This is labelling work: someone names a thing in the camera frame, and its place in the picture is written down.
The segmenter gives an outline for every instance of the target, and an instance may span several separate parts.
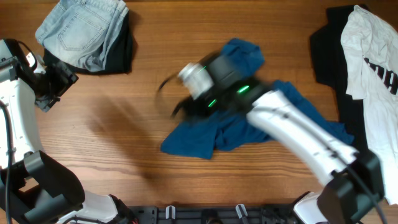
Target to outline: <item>blue cloth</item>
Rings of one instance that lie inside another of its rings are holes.
[[[237,38],[224,45],[221,54],[235,64],[244,78],[255,74],[265,62],[259,46]]]
[[[258,46],[239,39],[233,39],[224,46],[223,53],[231,58],[245,76],[253,75],[264,63]],[[276,80],[272,85],[275,89],[282,91],[293,105],[331,135],[347,144],[353,142],[354,137],[346,133],[344,124],[326,121],[290,82]],[[214,148],[230,151],[242,144],[269,140],[272,140],[270,135],[251,126],[244,116],[229,116],[227,111],[219,111],[205,121],[182,122],[165,139],[160,150],[173,155],[211,159]]]

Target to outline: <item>green led light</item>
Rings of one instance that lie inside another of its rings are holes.
[[[207,66],[204,66],[203,69],[205,69],[206,67],[207,67]],[[201,72],[203,69],[201,69],[199,72]],[[198,73],[199,73],[199,72],[198,72]]]
[[[217,100],[213,100],[213,101],[209,104],[209,107],[212,107],[216,102],[217,102]]]
[[[238,90],[238,93],[242,93],[242,92],[244,92],[245,90],[247,90],[249,88],[249,86],[244,86],[244,87],[242,87],[242,88],[240,88],[239,90]]]

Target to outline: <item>light blue jeans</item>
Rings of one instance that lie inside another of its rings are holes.
[[[60,0],[37,29],[37,41],[60,60],[97,72],[129,9],[119,0]]]

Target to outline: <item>clothing pile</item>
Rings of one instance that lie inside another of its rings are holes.
[[[336,91],[354,147],[381,160],[386,198],[398,203],[398,33],[366,6],[327,9],[310,38],[317,81]]]
[[[35,33],[45,64],[61,60],[84,74],[130,72],[128,13],[122,0],[61,0]]]
[[[221,51],[241,72],[243,78],[253,76],[264,63],[258,46],[244,40],[233,39]],[[353,137],[346,133],[341,123],[326,121],[315,107],[289,82],[276,80],[272,86],[284,93],[301,112],[334,137],[351,144]],[[170,133],[161,145],[161,151],[179,156],[211,159],[214,149],[231,151],[250,142],[272,140],[267,133],[251,126],[246,117],[218,111],[207,120],[184,121]]]

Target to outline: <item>wooden table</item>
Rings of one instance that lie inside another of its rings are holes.
[[[34,33],[56,1],[17,2],[0,3],[0,38],[19,39],[42,53]],[[365,2],[398,27],[396,2]],[[292,82],[326,119],[337,120],[333,90],[315,82],[308,37],[326,24],[327,7],[356,3],[128,2],[138,44],[132,72],[80,75],[48,113],[36,111],[42,144],[85,189],[113,194],[128,205],[286,203],[305,191],[321,190],[305,165],[275,141],[215,151],[209,161],[160,152],[160,144],[179,122],[169,118],[171,110],[188,92],[171,83],[161,99],[155,93],[170,74],[239,37],[261,47],[266,64],[259,77]],[[398,207],[384,203],[384,211],[391,223],[398,222]],[[5,223],[4,212],[0,222]],[[364,222],[379,220],[371,212]]]

